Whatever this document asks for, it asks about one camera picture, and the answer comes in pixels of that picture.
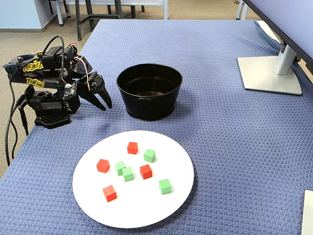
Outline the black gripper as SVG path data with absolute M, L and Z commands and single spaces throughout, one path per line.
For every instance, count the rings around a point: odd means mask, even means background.
M 107 90 L 105 89 L 105 82 L 103 77 L 98 74 L 96 71 L 89 73 L 85 79 L 84 83 L 84 93 L 86 100 L 99 108 L 100 110 L 105 111 L 105 106 L 98 100 L 95 94 L 99 94 L 101 98 L 105 101 L 108 108 L 112 108 L 112 100 L 109 96 Z

